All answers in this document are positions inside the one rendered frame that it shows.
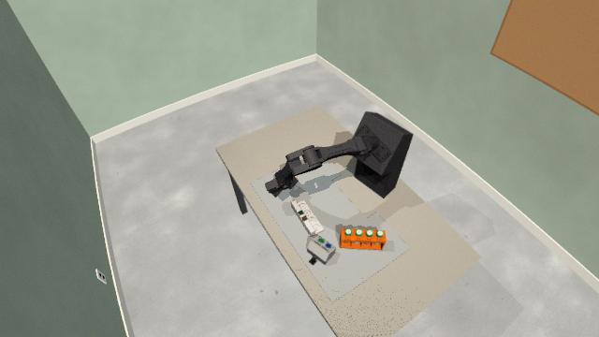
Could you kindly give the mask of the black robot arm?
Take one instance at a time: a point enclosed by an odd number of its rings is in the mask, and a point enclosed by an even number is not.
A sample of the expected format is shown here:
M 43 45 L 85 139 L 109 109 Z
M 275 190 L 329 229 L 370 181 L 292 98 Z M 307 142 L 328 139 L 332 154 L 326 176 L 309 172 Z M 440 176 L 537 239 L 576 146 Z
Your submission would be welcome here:
M 314 145 L 310 145 L 287 154 L 285 156 L 287 161 L 283 169 L 274 174 L 275 178 L 272 181 L 265 183 L 267 191 L 277 197 L 283 190 L 290 187 L 294 176 L 319 169 L 322 167 L 322 163 L 332 158 L 343 155 L 354 156 L 357 154 L 363 156 L 371 151 L 380 162 L 384 162 L 391 154 L 387 146 L 375 136 L 368 126 L 363 125 L 356 135 L 356 138 L 341 144 L 329 147 L 314 147 Z M 361 135 L 361 137 L 358 135 Z M 305 164 L 301 164 L 299 158 L 301 155 Z

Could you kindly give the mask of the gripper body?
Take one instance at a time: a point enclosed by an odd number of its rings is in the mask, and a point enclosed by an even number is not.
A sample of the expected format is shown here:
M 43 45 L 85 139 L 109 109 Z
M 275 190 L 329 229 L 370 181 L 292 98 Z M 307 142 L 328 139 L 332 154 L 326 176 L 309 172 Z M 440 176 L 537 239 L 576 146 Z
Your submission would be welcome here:
M 292 178 L 292 184 L 290 185 L 289 189 L 291 190 L 293 188 L 293 186 L 298 182 L 299 180 L 297 180 L 295 178 L 295 176 Z

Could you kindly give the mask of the grey control panel with blue and green buttons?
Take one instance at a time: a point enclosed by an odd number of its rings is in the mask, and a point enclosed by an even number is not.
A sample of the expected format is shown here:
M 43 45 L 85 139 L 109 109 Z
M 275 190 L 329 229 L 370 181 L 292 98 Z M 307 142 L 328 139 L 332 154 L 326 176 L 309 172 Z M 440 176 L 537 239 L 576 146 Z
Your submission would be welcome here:
M 318 259 L 320 262 L 326 265 L 326 263 L 335 254 L 335 250 L 336 248 L 334 246 L 326 242 L 321 237 L 316 236 L 310 240 L 310 243 L 307 247 L 307 252 L 313 256 L 309 262 L 314 265 L 316 259 Z

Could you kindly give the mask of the orange tube holder block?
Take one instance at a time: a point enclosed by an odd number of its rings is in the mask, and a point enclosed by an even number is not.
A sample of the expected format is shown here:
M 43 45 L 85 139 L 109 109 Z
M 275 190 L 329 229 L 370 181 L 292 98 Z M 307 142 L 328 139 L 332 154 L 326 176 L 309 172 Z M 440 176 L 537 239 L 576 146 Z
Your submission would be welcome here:
M 383 250 L 383 247 L 386 243 L 386 232 L 382 238 L 376 237 L 376 232 L 378 230 L 373 230 L 373 235 L 371 237 L 366 237 L 366 229 L 362 229 L 361 237 L 356 236 L 356 229 L 352 230 L 351 236 L 345 236 L 344 231 L 346 228 L 342 228 L 342 237 L 340 239 L 340 248 L 352 248 L 352 249 L 370 249 L 370 250 Z M 349 242 L 349 243 L 344 243 Z M 354 244 L 354 242 L 359 242 L 359 244 Z M 368 245 L 365 245 L 364 242 L 369 242 Z M 377 242 L 378 245 L 372 244 L 371 242 Z

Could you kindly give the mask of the white tray with four round nests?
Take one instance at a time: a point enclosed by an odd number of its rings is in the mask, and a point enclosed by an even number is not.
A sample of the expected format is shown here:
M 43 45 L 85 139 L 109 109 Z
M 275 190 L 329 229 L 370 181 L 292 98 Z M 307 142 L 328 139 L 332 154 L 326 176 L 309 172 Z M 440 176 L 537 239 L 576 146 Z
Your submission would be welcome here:
M 310 237 L 324 231 L 323 227 L 315 217 L 312 210 L 309 208 L 305 200 L 297 203 L 296 200 L 291 202 L 291 207 L 302 222 L 303 226 L 309 233 Z

